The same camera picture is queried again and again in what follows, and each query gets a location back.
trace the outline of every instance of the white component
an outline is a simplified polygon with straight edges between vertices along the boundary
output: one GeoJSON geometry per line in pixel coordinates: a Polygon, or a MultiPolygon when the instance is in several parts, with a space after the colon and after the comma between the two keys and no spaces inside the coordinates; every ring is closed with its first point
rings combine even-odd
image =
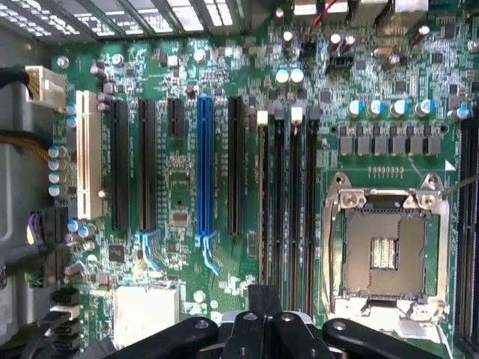
{"type": "Polygon", "coordinates": [[[97,96],[90,91],[76,92],[76,195],[78,218],[94,219],[103,213],[97,193],[102,188],[101,116],[97,96]]]}
{"type": "Polygon", "coordinates": [[[40,86],[38,94],[34,94],[33,99],[30,98],[28,89],[25,89],[26,101],[63,111],[67,103],[67,80],[43,66],[25,66],[25,70],[35,71],[40,86]]]}
{"type": "Polygon", "coordinates": [[[258,111],[256,113],[256,121],[258,126],[268,126],[268,111],[258,111]]]}
{"type": "Polygon", "coordinates": [[[176,55],[168,56],[166,63],[168,67],[178,67],[178,57],[176,55]]]}
{"type": "Polygon", "coordinates": [[[302,107],[291,107],[291,124],[300,126],[302,123],[302,107]]]}
{"type": "Polygon", "coordinates": [[[114,294],[117,349],[130,346],[180,321],[178,290],[121,286],[114,294]]]}

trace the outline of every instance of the silver component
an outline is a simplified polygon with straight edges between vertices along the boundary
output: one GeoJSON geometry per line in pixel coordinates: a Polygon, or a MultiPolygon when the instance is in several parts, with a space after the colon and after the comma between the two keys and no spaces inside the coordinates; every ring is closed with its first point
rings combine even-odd
{"type": "Polygon", "coordinates": [[[68,60],[67,56],[60,56],[57,58],[57,65],[63,70],[66,70],[70,65],[70,60],[68,60]]]}
{"type": "Polygon", "coordinates": [[[395,0],[378,21],[379,32],[404,36],[429,10],[429,0],[395,0]]]}

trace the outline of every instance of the white connector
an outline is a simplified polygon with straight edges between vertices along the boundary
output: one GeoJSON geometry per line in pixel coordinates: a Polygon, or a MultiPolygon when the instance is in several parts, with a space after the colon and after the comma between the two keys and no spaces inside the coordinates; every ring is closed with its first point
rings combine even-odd
{"type": "Polygon", "coordinates": [[[94,219],[103,213],[98,191],[102,187],[102,124],[97,96],[76,92],[76,194],[78,218],[94,219]]]}
{"type": "Polygon", "coordinates": [[[63,111],[67,103],[67,80],[43,66],[25,66],[27,72],[35,72],[38,77],[39,91],[30,97],[26,88],[27,102],[63,111]]]}

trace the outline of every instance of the screw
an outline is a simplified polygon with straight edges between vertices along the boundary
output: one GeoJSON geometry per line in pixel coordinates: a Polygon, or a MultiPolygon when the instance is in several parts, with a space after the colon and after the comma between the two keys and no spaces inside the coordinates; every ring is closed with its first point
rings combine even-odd
{"type": "Polygon", "coordinates": [[[205,328],[208,328],[210,325],[204,321],[204,320],[200,320],[198,323],[196,323],[195,325],[195,328],[197,329],[205,329],[205,328]]]}
{"type": "Polygon", "coordinates": [[[346,325],[343,322],[334,322],[332,323],[332,327],[337,331],[343,331],[346,329],[346,325]]]}
{"type": "Polygon", "coordinates": [[[289,313],[286,313],[281,316],[281,319],[283,319],[285,322],[291,322],[294,320],[294,316],[289,313]]]}
{"type": "Polygon", "coordinates": [[[246,320],[256,320],[257,316],[254,315],[253,313],[247,313],[247,314],[245,314],[245,316],[243,318],[246,319],[246,320]]]}

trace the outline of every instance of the capacitor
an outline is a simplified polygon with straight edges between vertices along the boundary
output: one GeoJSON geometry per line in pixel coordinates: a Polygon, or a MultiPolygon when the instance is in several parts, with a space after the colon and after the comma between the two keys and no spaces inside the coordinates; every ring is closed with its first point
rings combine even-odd
{"type": "Polygon", "coordinates": [[[67,102],[65,106],[65,111],[67,114],[76,114],[76,105],[74,102],[67,102]]]}
{"type": "Polygon", "coordinates": [[[67,127],[70,127],[71,129],[76,128],[76,123],[77,123],[76,116],[67,116],[65,121],[67,122],[67,127]]]}
{"type": "Polygon", "coordinates": [[[95,227],[95,225],[92,223],[88,223],[78,229],[78,235],[82,238],[88,238],[94,236],[96,231],[97,228],[95,227]]]}
{"type": "Polygon", "coordinates": [[[48,187],[48,193],[52,197],[64,196],[68,193],[68,187],[66,187],[66,185],[50,185],[48,187]]]}
{"type": "Polygon", "coordinates": [[[356,39],[354,38],[354,36],[346,36],[344,37],[343,41],[341,41],[339,51],[341,52],[341,54],[345,54],[346,52],[351,50],[355,43],[356,39]]]}
{"type": "Polygon", "coordinates": [[[274,19],[276,26],[281,26],[284,23],[284,10],[278,7],[275,11],[275,19],[274,19]]]}
{"type": "Polygon", "coordinates": [[[422,40],[426,38],[431,32],[431,29],[427,25],[421,26],[416,33],[409,39],[409,45],[411,47],[418,45],[422,40]]]}
{"type": "Polygon", "coordinates": [[[329,37],[328,42],[328,52],[329,54],[333,54],[338,50],[339,44],[341,43],[341,35],[333,34],[329,37]]]}
{"type": "Polygon", "coordinates": [[[78,274],[79,272],[83,271],[83,263],[82,262],[76,262],[74,264],[70,264],[69,266],[65,267],[65,270],[63,273],[71,277],[72,275],[78,274]]]}
{"type": "Polygon", "coordinates": [[[369,114],[370,117],[376,118],[381,115],[385,110],[385,105],[383,101],[380,101],[378,99],[374,99],[371,101],[369,106],[367,107],[367,114],[369,114]]]}
{"type": "Polygon", "coordinates": [[[95,76],[100,81],[105,81],[108,78],[106,72],[100,69],[97,65],[90,67],[90,74],[95,76]]]}
{"type": "Polygon", "coordinates": [[[392,117],[401,117],[409,110],[409,103],[404,99],[399,99],[391,105],[389,113],[392,117]]]}
{"type": "Polygon", "coordinates": [[[290,79],[290,74],[287,70],[278,70],[276,73],[276,83],[280,86],[287,84],[290,79]]]}
{"type": "Polygon", "coordinates": [[[293,33],[291,31],[285,31],[283,33],[283,48],[290,49],[293,44],[293,33]]]}
{"type": "Polygon", "coordinates": [[[414,106],[414,112],[419,117],[425,117],[436,109],[436,104],[430,99],[423,99],[420,103],[414,106]]]}
{"type": "Polygon", "coordinates": [[[65,146],[54,144],[48,149],[48,156],[52,159],[62,159],[67,157],[68,149],[65,146]]]}
{"type": "Polygon", "coordinates": [[[364,111],[364,103],[357,99],[351,101],[347,108],[347,114],[351,118],[357,118],[364,111]]]}
{"type": "Polygon", "coordinates": [[[197,64],[204,64],[207,59],[207,53],[203,49],[196,50],[193,59],[197,64]]]}
{"type": "Polygon", "coordinates": [[[85,221],[82,221],[81,219],[71,218],[67,222],[67,229],[70,232],[78,232],[78,229],[80,227],[83,227],[84,225],[85,225],[85,221]]]}
{"type": "Polygon", "coordinates": [[[58,183],[65,183],[68,180],[68,175],[66,172],[50,172],[48,175],[48,181],[50,183],[58,184],[58,183]]]}
{"type": "Polygon", "coordinates": [[[448,117],[452,121],[462,121],[469,117],[469,109],[467,107],[459,107],[456,110],[448,112],[448,117]]]}
{"type": "Polygon", "coordinates": [[[391,54],[384,60],[382,63],[382,70],[383,71],[389,71],[394,69],[396,66],[398,66],[401,62],[401,57],[398,54],[391,54]]]}
{"type": "Polygon", "coordinates": [[[101,113],[107,113],[107,112],[110,112],[110,106],[107,105],[106,103],[104,102],[99,102],[97,104],[97,110],[98,112],[101,112],[101,113]]]}
{"type": "Polygon", "coordinates": [[[64,171],[68,167],[66,159],[49,159],[48,168],[51,171],[64,171]]]}
{"type": "Polygon", "coordinates": [[[115,67],[122,67],[124,64],[124,58],[122,54],[114,54],[112,56],[112,65],[115,67]]]}
{"type": "Polygon", "coordinates": [[[107,102],[110,103],[113,101],[114,97],[112,95],[108,95],[107,93],[99,92],[97,93],[97,101],[98,102],[107,102]]]}
{"type": "Polygon", "coordinates": [[[305,74],[301,69],[294,69],[291,71],[291,82],[296,86],[301,86],[303,80],[305,79],[305,74]]]}

